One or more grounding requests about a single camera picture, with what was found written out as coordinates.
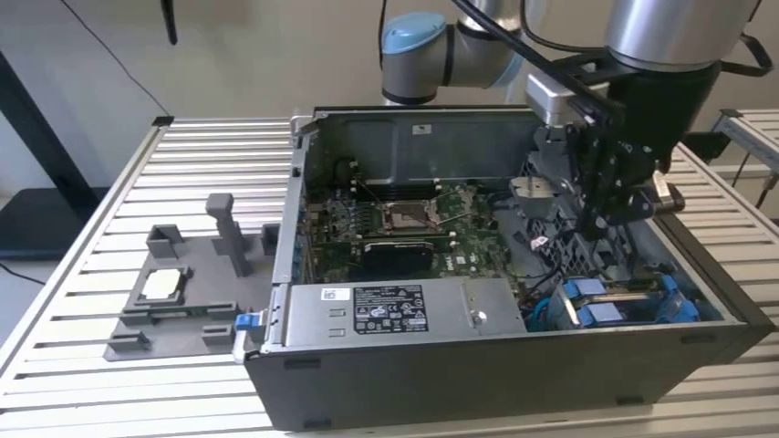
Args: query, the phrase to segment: aluminum workbench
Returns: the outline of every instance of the aluminum workbench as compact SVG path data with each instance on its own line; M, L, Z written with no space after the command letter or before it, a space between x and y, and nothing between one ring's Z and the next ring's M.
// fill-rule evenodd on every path
M147 257L151 225L215 235L208 193L236 197L246 232L280 220L290 120L179 120L148 133L91 222L0 351L0 437L271 437L232 356L107 362L104 342ZM679 215L779 324L779 230L678 148ZM463 376L464 390L467 376ZM652 407L431 423L316 436L779 437L779 333L731 365L708 367Z
M712 128L779 172L779 109L724 109Z

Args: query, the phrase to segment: sticker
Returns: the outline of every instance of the sticker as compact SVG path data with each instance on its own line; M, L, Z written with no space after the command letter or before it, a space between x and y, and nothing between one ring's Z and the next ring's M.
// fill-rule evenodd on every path
M355 331L360 335L428 331L423 287L355 287Z
M427 135L434 132L434 125L411 125L411 135Z
M540 235L534 240L531 240L531 249L535 251L539 247L546 245L548 241L550 241L550 238L546 237L544 235Z
M323 301L348 301L352 295L352 289L348 287L324 288L322 289Z

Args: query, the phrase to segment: motherboard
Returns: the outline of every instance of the motherboard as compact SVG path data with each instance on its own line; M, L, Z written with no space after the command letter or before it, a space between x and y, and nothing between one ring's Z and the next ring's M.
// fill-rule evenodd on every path
M310 203L304 277L316 283L519 273L494 218L495 193L474 183L394 188L360 183Z

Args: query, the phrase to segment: power supply label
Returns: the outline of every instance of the power supply label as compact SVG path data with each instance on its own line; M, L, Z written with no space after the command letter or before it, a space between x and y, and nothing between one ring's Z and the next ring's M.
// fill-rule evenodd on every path
M427 331L423 287L355 287L355 332L360 335Z

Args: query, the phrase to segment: open computer tower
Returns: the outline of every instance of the open computer tower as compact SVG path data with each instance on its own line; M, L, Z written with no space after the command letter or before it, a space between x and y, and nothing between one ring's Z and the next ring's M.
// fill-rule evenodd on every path
M523 107L315 111L244 353L278 429L650 404L772 331L675 216L566 231L539 132Z

